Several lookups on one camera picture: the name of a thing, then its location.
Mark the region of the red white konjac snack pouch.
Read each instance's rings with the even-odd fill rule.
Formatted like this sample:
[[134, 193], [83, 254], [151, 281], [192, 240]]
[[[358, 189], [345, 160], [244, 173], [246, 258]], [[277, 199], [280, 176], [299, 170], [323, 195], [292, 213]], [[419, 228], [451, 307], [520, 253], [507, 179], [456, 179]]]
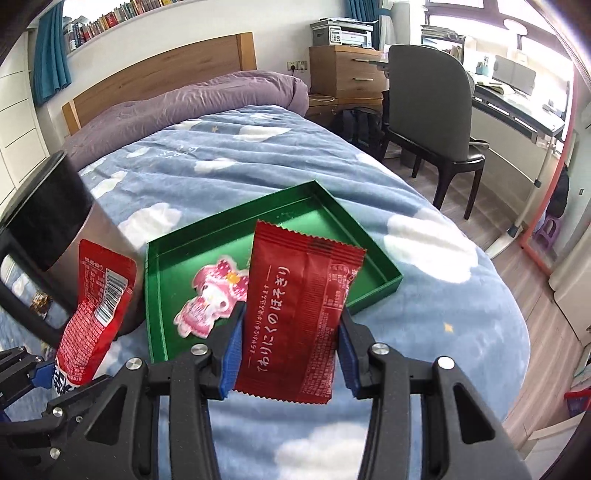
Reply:
[[58, 394], [93, 380], [123, 323], [136, 281], [133, 259], [89, 240], [79, 243], [78, 260], [77, 309], [55, 356]]

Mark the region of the pink My Melody snack bag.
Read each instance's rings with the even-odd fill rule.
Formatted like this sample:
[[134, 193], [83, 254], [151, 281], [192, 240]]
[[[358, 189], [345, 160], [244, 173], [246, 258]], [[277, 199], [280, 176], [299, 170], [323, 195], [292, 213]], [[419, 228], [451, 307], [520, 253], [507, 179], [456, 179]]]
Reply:
[[206, 339], [219, 319], [228, 319], [238, 302], [245, 302], [249, 289], [249, 271], [240, 270], [228, 255], [215, 264], [205, 265], [193, 277], [197, 296], [188, 300], [175, 315], [173, 324], [180, 337]]

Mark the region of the dark red Japanese snack packet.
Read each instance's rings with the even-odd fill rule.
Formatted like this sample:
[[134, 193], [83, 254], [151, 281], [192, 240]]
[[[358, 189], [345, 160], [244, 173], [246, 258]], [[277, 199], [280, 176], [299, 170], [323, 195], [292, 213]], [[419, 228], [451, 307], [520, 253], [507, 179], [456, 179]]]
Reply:
[[256, 224], [235, 390], [303, 404], [332, 398], [339, 318], [365, 249]]

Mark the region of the brown crumpled snack wrapper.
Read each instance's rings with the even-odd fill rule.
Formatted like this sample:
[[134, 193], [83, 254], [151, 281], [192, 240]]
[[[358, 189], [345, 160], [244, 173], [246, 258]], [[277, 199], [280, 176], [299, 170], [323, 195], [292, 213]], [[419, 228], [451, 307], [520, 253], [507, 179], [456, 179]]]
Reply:
[[45, 319], [52, 305], [52, 298], [41, 291], [37, 291], [31, 300], [29, 309], [36, 315]]

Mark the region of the blue cloud pattern blanket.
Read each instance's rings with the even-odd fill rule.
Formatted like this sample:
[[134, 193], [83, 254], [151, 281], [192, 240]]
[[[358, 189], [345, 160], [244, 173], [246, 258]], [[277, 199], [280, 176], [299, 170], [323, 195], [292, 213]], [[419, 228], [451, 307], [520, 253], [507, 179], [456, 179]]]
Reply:
[[487, 254], [279, 106], [41, 160], [1, 214], [5, 479], [526, 479]]

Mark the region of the green shallow box tray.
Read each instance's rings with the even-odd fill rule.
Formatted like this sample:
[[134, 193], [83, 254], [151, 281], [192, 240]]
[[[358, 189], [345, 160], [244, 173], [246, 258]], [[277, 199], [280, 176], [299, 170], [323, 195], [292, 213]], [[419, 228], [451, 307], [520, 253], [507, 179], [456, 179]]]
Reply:
[[356, 219], [317, 181], [305, 182], [214, 214], [148, 243], [145, 313], [153, 362], [175, 358], [197, 341], [182, 337], [173, 319], [197, 295], [197, 272], [228, 256], [240, 270], [263, 265], [301, 276], [308, 253], [329, 255], [339, 244], [362, 249], [363, 264], [339, 303], [358, 313], [396, 292], [403, 275]]

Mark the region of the purple small stool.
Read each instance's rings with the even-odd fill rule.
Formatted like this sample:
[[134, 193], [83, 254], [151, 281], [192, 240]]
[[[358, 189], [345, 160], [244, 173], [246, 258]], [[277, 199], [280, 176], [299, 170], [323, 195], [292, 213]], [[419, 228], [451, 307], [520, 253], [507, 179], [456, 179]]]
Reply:
[[534, 241], [542, 251], [550, 250], [560, 235], [562, 219], [547, 215], [534, 234]]

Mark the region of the white wardrobe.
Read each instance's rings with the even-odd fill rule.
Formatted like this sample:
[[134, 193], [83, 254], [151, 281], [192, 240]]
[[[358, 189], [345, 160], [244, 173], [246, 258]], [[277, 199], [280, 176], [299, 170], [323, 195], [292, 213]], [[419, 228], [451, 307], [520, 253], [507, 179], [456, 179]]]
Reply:
[[29, 32], [13, 45], [0, 74], [0, 201], [4, 208], [20, 185], [49, 156], [32, 99]]

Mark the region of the teal curtain left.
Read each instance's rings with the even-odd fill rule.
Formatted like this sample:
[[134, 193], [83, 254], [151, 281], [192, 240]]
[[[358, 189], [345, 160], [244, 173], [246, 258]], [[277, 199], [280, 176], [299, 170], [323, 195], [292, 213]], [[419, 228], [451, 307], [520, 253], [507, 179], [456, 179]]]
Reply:
[[71, 84], [63, 35], [63, 1], [39, 20], [32, 70], [32, 97], [42, 106]]

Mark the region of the teal curtain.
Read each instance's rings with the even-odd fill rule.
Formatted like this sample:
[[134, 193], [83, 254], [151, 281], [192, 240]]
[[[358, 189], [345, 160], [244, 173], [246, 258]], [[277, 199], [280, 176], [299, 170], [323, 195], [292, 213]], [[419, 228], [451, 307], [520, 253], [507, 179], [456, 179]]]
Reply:
[[39, 20], [32, 70], [32, 97], [42, 106], [71, 84], [63, 35], [63, 1]]
[[362, 22], [376, 22], [379, 14], [378, 0], [346, 0], [349, 17]]

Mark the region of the white desk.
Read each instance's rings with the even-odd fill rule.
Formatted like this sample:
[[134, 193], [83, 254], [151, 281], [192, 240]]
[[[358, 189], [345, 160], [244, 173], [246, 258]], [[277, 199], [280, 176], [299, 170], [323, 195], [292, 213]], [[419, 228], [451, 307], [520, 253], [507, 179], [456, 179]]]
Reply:
[[472, 134], [490, 144], [484, 185], [514, 213], [510, 225], [486, 250], [495, 258], [527, 226], [548, 191], [557, 166], [555, 150], [565, 122], [507, 86], [499, 94], [478, 84], [473, 96]]

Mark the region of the row of books on shelf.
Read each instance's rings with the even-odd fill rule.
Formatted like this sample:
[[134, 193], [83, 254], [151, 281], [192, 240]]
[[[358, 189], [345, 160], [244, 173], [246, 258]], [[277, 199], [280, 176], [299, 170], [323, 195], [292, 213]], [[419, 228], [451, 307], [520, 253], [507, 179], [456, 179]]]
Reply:
[[103, 32], [177, 0], [75, 1], [63, 3], [63, 36], [70, 53]]

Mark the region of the wooden headboard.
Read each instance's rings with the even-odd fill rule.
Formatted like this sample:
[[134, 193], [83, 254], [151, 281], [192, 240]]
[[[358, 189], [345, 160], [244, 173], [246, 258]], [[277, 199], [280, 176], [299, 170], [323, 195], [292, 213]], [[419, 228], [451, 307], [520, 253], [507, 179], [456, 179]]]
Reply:
[[105, 110], [146, 100], [187, 85], [238, 71], [256, 70], [253, 34], [194, 42], [154, 55], [103, 79], [62, 106], [70, 135]]

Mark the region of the grey printer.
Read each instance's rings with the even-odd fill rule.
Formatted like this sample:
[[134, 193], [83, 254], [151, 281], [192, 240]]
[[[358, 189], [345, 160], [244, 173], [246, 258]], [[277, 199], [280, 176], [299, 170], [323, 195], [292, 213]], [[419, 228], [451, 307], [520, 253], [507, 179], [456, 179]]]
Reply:
[[374, 25], [348, 18], [322, 18], [310, 24], [312, 45], [373, 48]]

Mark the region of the teal curtain right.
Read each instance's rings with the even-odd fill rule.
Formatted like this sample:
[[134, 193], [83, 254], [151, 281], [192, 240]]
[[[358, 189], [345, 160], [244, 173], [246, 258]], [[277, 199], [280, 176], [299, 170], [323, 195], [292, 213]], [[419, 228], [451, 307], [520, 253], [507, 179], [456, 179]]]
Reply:
[[346, 0], [349, 17], [362, 22], [376, 22], [379, 14], [378, 0]]

